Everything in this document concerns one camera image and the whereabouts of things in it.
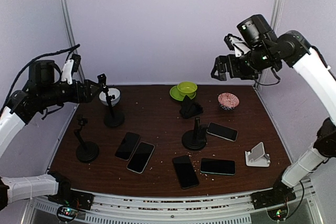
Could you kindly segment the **tall black phone stand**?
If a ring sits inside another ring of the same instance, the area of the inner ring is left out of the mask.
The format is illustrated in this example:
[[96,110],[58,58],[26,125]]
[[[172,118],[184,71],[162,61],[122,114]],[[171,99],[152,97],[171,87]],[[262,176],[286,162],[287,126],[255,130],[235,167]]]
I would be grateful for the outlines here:
[[111,104],[111,97],[108,96],[109,88],[106,84],[107,77],[104,73],[97,76],[98,82],[101,84],[101,92],[106,94],[107,103],[109,112],[104,116],[103,122],[107,127],[117,127],[120,126],[124,122],[124,114],[121,111],[113,110],[113,106]]

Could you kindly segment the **silver phone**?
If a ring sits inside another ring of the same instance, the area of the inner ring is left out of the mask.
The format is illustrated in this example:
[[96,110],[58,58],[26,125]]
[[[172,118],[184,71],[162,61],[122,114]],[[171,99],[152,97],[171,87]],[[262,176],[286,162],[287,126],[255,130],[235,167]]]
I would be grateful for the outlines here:
[[216,123],[209,123],[206,132],[210,135],[235,142],[237,140],[238,131],[226,126],[222,126]]

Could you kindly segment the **black phone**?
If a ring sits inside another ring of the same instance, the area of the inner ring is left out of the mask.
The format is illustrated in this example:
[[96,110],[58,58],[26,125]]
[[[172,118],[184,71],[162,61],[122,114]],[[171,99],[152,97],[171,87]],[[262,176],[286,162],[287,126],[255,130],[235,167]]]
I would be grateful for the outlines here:
[[126,132],[114,156],[116,158],[128,161],[131,158],[141,136],[137,133]]
[[174,157],[172,163],[182,189],[189,189],[199,185],[199,180],[188,155]]

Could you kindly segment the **short round black stand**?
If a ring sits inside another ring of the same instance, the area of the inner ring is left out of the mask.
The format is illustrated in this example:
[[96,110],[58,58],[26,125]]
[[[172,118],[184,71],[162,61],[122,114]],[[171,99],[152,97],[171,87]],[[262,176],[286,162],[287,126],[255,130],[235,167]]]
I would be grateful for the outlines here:
[[200,117],[194,120],[194,128],[186,131],[182,136],[183,146],[190,151],[200,151],[207,145],[207,125],[200,124]]

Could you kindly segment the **white-edged phone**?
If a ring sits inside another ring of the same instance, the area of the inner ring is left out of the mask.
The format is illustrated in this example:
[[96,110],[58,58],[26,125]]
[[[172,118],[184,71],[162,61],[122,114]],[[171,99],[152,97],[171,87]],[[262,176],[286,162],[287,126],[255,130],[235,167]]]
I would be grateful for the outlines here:
[[153,154],[154,148],[153,144],[140,142],[127,164],[127,169],[137,174],[142,174]]

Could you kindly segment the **blue phone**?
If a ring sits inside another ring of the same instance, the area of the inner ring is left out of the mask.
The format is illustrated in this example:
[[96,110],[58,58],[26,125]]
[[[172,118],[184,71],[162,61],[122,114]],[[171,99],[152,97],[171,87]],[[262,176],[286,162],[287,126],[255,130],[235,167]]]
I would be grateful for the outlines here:
[[202,158],[199,170],[206,174],[233,176],[236,174],[236,165],[231,160]]

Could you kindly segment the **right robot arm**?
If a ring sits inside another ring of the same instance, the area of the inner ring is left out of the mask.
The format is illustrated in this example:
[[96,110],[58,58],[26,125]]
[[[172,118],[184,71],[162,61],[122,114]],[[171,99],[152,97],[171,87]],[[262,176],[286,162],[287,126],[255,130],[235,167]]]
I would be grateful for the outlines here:
[[282,172],[269,192],[271,202],[279,204],[304,177],[335,157],[335,75],[317,47],[297,30],[278,36],[261,14],[243,20],[237,29],[240,36],[224,37],[233,53],[215,59],[212,78],[225,81],[230,77],[260,84],[258,78],[263,70],[270,69],[276,74],[285,63],[305,84],[305,88],[295,84],[292,87],[295,94],[315,96],[328,116],[317,131],[316,140]]

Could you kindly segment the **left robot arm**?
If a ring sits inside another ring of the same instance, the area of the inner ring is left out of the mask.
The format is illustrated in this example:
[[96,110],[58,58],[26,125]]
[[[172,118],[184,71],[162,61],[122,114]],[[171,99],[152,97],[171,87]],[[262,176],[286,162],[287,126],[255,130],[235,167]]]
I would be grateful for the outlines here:
[[[100,85],[91,80],[73,80],[81,60],[74,53],[78,47],[37,56],[19,71],[15,80],[26,69],[28,80],[21,90],[14,91],[14,86],[10,87],[1,108],[2,154],[36,113],[47,116],[49,107],[63,108],[67,102],[90,103],[101,91]],[[2,209],[15,201],[38,196],[56,196],[64,205],[71,205],[76,199],[70,180],[58,172],[33,177],[1,177]]]

